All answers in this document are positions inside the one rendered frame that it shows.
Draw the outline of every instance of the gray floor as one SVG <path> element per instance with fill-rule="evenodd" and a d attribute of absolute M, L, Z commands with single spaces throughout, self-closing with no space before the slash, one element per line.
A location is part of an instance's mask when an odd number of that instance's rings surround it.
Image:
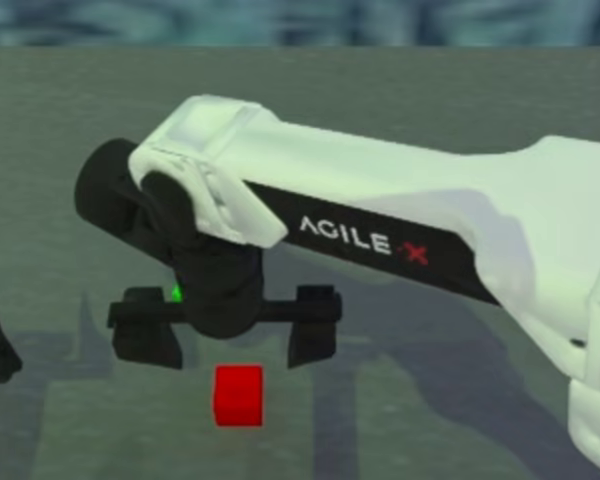
<path fill-rule="evenodd" d="M 269 291 L 338 285 L 334 360 L 287 372 L 270 328 L 180 332 L 184 372 L 113 359 L 107 304 L 171 279 L 82 224 L 73 182 L 99 143 L 200 93 L 456 152 L 600 141 L 600 51 L 1 49 L 0 315 L 26 370 L 0 387 L 0 480 L 600 479 L 565 431 L 566 379 L 505 314 L 290 249 Z M 259 431 L 210 417 L 213 366 L 238 361 L 266 368 Z"/>

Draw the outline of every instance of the red cube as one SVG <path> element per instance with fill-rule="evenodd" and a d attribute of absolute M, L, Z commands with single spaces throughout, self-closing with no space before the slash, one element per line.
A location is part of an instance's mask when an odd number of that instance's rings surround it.
<path fill-rule="evenodd" d="M 219 427 L 260 427 L 264 416 L 264 373 L 260 365 L 218 365 L 213 416 Z"/>

